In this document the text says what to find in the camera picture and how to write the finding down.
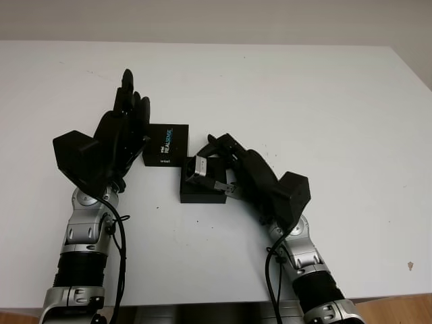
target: black base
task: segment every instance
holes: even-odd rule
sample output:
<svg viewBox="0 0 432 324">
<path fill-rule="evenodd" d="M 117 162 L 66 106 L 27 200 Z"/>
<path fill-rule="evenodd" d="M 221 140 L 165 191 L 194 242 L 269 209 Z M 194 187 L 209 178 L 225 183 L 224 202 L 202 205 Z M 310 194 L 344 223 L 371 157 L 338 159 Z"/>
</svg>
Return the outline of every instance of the black base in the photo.
<svg viewBox="0 0 432 324">
<path fill-rule="evenodd" d="M 225 204 L 227 196 L 222 191 L 211 190 L 197 184 L 186 182 L 186 165 L 192 157 L 184 159 L 182 177 L 180 179 L 180 202 L 195 204 Z M 226 184 L 227 173 L 223 159 L 219 157 L 207 158 L 207 173 L 215 180 Z"/>
</svg>

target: robotic hand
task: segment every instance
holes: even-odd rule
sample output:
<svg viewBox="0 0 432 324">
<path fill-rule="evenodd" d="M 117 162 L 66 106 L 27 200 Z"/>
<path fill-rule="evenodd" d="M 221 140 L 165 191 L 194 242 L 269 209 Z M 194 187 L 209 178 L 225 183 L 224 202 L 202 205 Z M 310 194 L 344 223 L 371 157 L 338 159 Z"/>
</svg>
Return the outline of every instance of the robotic hand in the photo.
<svg viewBox="0 0 432 324">
<path fill-rule="evenodd" d="M 364 323 L 356 307 L 344 298 L 336 286 L 323 258 L 309 236 L 303 209 L 311 199 L 308 178 L 286 172 L 278 180 L 254 150 L 245 150 L 229 134 L 219 138 L 208 136 L 202 148 L 187 167 L 187 181 L 228 196 L 250 201 L 261 213 L 261 222 L 269 227 L 275 244 L 269 249 L 265 275 L 278 324 L 283 323 L 269 279 L 269 263 L 273 255 L 283 264 L 297 295 L 306 324 Z M 208 175 L 207 157 L 217 154 L 233 169 L 236 183 L 222 184 Z"/>
<path fill-rule="evenodd" d="M 102 117 L 93 137 L 72 131 L 53 140 L 59 169 L 77 188 L 74 211 L 67 224 L 53 287 L 48 289 L 42 323 L 106 323 L 97 311 L 103 307 L 104 269 L 113 237 L 120 253 L 115 308 L 117 320 L 126 271 L 126 238 L 115 208 L 125 190 L 123 177 L 144 149 L 150 119 L 149 98 L 134 92 L 130 70 L 117 89 L 114 108 Z M 121 245 L 114 233 L 118 225 Z"/>
</svg>

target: white wall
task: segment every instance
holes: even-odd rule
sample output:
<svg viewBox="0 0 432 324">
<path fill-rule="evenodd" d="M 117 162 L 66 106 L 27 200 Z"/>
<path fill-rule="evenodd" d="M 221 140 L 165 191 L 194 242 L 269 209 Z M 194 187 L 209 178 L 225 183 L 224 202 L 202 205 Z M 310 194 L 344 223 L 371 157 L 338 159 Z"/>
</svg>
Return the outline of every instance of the white wall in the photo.
<svg viewBox="0 0 432 324">
<path fill-rule="evenodd" d="M 432 88 L 431 0 L 0 0 L 0 39 L 389 45 Z"/>
</svg>

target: silver metal bracket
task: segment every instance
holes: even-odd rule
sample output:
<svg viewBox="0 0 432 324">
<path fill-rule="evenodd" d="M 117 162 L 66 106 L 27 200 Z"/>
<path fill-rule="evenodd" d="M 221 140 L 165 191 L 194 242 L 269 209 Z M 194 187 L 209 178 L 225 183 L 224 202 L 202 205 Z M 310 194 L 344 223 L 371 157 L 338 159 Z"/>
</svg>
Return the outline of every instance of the silver metal bracket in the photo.
<svg viewBox="0 0 432 324">
<path fill-rule="evenodd" d="M 207 177 L 207 158 L 199 157 L 198 155 L 195 156 L 194 158 L 195 158 L 194 172 L 186 176 L 187 182 L 198 183 L 209 188 L 211 187 L 210 189 L 225 192 L 225 194 L 228 197 L 241 199 L 241 189 L 237 187 L 237 185 L 224 184 L 223 182 L 219 182 L 219 181 L 214 181 L 213 184 L 212 179 Z"/>
<path fill-rule="evenodd" d="M 118 195 L 107 188 L 103 199 L 118 206 Z M 113 225 L 113 215 L 105 205 L 78 188 L 72 194 L 74 211 L 70 217 L 61 253 L 99 252 L 108 255 L 109 235 L 105 231 Z"/>
<path fill-rule="evenodd" d="M 90 323 L 97 309 L 102 308 L 98 304 L 103 306 L 103 298 L 105 289 L 103 287 L 54 287 L 50 288 L 45 295 L 45 301 L 43 304 L 43 313 L 40 316 L 39 323 L 50 323 L 47 320 L 49 312 L 54 308 L 64 308 L 65 312 L 69 309 L 71 311 L 76 306 L 88 306 L 90 303 L 95 303 L 95 308 L 92 313 L 88 313 L 86 316 L 90 319 Z M 56 319 L 53 323 L 63 323 L 60 319 Z"/>
<path fill-rule="evenodd" d="M 276 223 L 270 227 L 270 236 L 273 240 L 276 241 L 282 234 L 281 228 Z M 278 252 L 286 256 L 289 261 L 284 264 L 284 267 L 291 282 L 312 272 L 329 272 L 327 265 L 312 243 L 309 236 L 309 224 L 304 215 L 300 217 L 298 224 L 282 244 L 284 248 L 279 247 Z"/>
</svg>

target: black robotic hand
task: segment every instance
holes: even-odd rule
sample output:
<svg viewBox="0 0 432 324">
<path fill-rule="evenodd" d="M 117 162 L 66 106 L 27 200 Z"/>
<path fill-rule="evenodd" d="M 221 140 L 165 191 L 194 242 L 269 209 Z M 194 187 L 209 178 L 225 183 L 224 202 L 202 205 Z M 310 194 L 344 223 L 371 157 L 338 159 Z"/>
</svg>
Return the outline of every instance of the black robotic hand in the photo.
<svg viewBox="0 0 432 324">
<path fill-rule="evenodd" d="M 236 183 L 232 186 L 241 188 L 242 198 L 250 201 L 261 213 L 263 223 L 276 221 L 280 228 L 290 233 L 311 199 L 308 178 L 292 172 L 286 172 L 278 180 L 267 162 L 254 150 L 244 149 L 231 135 L 219 138 L 208 136 L 208 145 L 203 147 L 196 159 L 219 155 L 224 159 L 226 167 L 236 175 Z M 199 165 L 190 177 L 191 182 L 214 189 L 227 188 L 215 184 L 202 172 Z"/>
<path fill-rule="evenodd" d="M 150 100 L 134 92 L 134 78 L 125 70 L 114 108 L 101 118 L 93 137 L 76 130 L 54 138 L 59 169 L 83 192 L 101 197 L 108 185 L 123 192 L 123 177 L 144 149 Z"/>
</svg>

